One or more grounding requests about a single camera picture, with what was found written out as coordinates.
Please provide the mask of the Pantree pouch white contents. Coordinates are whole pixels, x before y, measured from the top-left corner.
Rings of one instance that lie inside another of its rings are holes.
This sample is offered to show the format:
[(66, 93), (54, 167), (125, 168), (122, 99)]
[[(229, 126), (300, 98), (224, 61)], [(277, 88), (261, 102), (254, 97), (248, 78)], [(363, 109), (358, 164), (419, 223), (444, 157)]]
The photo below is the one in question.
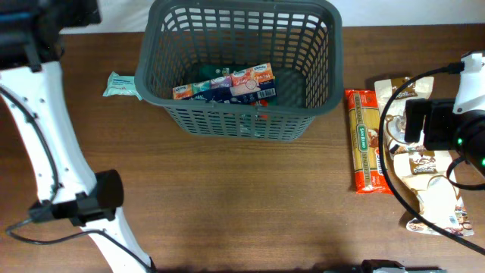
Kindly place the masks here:
[(460, 237), (472, 236), (459, 188), (451, 185), (446, 171), (452, 163), (447, 151), (421, 151), (393, 156), (396, 176), (416, 195), (419, 215)]

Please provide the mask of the colourful Kleenex tissue multipack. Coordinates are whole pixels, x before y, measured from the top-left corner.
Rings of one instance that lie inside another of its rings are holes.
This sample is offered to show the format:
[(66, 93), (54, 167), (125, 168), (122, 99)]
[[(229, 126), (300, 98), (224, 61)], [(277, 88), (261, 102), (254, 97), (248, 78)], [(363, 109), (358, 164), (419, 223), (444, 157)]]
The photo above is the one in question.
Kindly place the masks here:
[(254, 105), (277, 97), (275, 76), (270, 63), (232, 70), (230, 67), (209, 68), (202, 82), (172, 89), (175, 100), (197, 100), (237, 105)]

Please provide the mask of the light blue tissue pack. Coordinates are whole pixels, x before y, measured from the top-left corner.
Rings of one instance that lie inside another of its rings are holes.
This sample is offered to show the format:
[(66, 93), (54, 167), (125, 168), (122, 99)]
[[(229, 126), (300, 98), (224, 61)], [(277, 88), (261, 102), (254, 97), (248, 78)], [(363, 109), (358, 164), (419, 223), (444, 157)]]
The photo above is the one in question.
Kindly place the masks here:
[(141, 95), (136, 90), (134, 80), (134, 76), (121, 76), (116, 72), (112, 72), (108, 78), (103, 96), (135, 96), (139, 101), (142, 101)]

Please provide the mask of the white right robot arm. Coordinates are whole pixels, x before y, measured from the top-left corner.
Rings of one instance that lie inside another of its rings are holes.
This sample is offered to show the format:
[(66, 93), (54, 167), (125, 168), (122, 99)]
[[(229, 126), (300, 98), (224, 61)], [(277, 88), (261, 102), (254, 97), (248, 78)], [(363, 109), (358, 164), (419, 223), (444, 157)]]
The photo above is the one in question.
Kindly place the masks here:
[(411, 99), (405, 104), (405, 141), (429, 151), (455, 150), (484, 173), (484, 52), (462, 56), (454, 99)]

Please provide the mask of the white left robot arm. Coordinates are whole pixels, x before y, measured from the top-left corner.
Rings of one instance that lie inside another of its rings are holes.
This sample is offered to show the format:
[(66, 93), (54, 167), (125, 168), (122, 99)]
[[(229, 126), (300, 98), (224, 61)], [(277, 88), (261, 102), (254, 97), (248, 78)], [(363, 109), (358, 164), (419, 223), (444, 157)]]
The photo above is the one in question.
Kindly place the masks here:
[(1, 3), (1, 98), (36, 175), (27, 222), (67, 219), (92, 238), (112, 271), (154, 272), (125, 219), (119, 173), (89, 167), (64, 99), (60, 32), (100, 22), (93, 0)]

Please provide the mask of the San Remo spaghetti pack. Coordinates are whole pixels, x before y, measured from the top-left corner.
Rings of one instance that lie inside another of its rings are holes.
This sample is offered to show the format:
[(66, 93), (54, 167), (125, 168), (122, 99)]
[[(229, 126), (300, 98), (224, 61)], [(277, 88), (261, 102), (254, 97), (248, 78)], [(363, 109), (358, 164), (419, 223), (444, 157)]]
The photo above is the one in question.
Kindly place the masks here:
[(380, 112), (375, 91), (346, 89), (356, 192), (391, 194), (380, 166)]

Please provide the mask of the Pantree pouch dark contents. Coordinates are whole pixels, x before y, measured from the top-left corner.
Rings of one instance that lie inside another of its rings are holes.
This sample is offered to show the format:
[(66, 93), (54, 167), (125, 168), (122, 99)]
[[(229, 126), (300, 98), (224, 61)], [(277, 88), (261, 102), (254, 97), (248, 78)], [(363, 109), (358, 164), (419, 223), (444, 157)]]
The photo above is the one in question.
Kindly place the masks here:
[[(408, 80), (410, 80), (410, 77), (400, 77), (379, 80), (374, 83), (380, 114), (382, 114), (391, 95)], [(422, 140), (422, 137), (424, 136), (423, 131), (421, 131), (420, 139), (417, 143), (407, 143), (405, 141), (405, 105), (408, 100), (428, 99), (433, 91), (433, 82), (433, 77), (424, 77), (406, 87), (391, 103), (390, 108), (385, 115), (385, 123), (383, 126), (386, 147), (390, 151), (391, 156), (426, 150)]]

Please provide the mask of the black base at table edge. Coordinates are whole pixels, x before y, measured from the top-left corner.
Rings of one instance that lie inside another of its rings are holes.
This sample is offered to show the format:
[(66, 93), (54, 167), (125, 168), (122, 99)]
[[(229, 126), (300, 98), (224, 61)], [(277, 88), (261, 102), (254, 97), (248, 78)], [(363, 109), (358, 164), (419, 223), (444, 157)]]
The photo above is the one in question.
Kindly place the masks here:
[(406, 268), (397, 261), (367, 259), (360, 265), (350, 265), (340, 268), (324, 270), (324, 273), (447, 273), (445, 269), (437, 267)]

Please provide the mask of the grey plastic basket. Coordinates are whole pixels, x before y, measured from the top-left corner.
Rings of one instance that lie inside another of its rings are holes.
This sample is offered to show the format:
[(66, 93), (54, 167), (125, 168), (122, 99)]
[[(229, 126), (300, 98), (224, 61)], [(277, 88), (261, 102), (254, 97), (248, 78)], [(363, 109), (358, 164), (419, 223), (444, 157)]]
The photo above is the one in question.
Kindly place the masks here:
[[(260, 64), (274, 74), (262, 102), (174, 98), (175, 87)], [(295, 140), (343, 97), (342, 18), (325, 0), (156, 0), (135, 84), (188, 133)]]

